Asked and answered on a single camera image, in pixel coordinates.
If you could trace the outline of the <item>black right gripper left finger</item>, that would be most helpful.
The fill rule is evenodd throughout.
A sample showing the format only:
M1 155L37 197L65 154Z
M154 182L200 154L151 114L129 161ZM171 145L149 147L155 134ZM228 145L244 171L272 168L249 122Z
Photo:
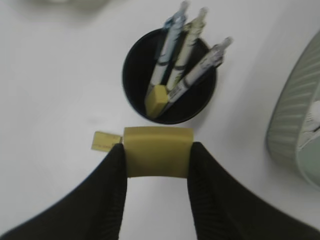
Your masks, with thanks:
M116 144L96 169L57 203L12 228L2 240L117 240L127 195L124 147Z

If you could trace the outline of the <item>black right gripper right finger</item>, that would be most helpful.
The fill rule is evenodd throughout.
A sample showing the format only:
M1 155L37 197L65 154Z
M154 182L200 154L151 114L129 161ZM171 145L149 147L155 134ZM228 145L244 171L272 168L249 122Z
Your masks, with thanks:
M233 178L200 143L187 189L198 240L318 240L319 230L271 206Z

